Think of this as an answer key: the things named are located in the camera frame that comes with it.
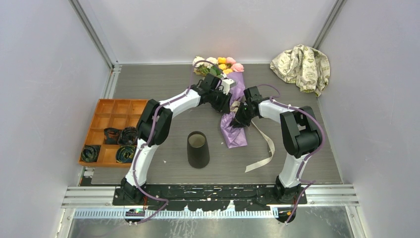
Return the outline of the purple flower bouquet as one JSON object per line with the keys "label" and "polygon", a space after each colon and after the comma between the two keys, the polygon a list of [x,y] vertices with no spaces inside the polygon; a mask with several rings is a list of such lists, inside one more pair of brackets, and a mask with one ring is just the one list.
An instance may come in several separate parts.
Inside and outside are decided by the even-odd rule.
{"label": "purple flower bouquet", "polygon": [[192,65],[194,66],[194,72],[197,75],[205,76],[209,73],[222,79],[231,79],[235,82],[234,86],[230,86],[229,91],[232,94],[229,102],[230,113],[222,115],[220,130],[225,140],[225,144],[229,149],[247,146],[244,129],[234,128],[230,125],[235,117],[235,113],[239,109],[240,101],[244,97],[244,66],[232,57],[209,57],[205,59],[200,56],[196,56],[193,59]]}

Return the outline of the cream ribbon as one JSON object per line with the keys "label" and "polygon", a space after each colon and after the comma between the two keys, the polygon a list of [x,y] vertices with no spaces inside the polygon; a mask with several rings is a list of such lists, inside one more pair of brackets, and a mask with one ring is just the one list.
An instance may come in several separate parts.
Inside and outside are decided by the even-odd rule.
{"label": "cream ribbon", "polygon": [[252,160],[249,159],[249,163],[245,166],[245,173],[248,174],[271,162],[273,154],[275,153],[275,145],[273,140],[253,121],[251,121],[251,126],[244,129],[244,131],[246,131],[246,133],[251,133],[247,135],[248,146],[250,147],[249,151],[254,149]]}

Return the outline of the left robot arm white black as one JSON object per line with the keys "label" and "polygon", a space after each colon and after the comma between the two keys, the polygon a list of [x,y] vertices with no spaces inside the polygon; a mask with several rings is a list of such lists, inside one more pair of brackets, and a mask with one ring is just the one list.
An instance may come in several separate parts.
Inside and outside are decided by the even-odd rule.
{"label": "left robot arm white black", "polygon": [[129,172],[121,181],[121,195],[133,205],[144,200],[142,187],[147,180],[147,172],[154,153],[167,139],[172,119],[180,113],[209,103],[218,112],[230,112],[230,89],[235,86],[233,79],[225,74],[221,77],[207,74],[199,84],[193,84],[167,100],[149,100],[145,112],[137,123],[137,149]]}

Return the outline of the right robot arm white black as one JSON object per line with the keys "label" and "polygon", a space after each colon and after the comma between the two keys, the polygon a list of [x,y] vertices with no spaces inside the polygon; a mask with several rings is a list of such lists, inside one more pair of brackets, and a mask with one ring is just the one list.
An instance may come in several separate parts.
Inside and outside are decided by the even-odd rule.
{"label": "right robot arm white black", "polygon": [[293,107],[272,97],[264,98],[256,86],[244,90],[245,102],[231,121],[233,128],[246,127],[255,117],[280,123],[282,141],[287,152],[282,171],[276,177],[273,196],[283,204],[301,193],[301,174],[307,160],[323,145],[324,131],[311,107]]}

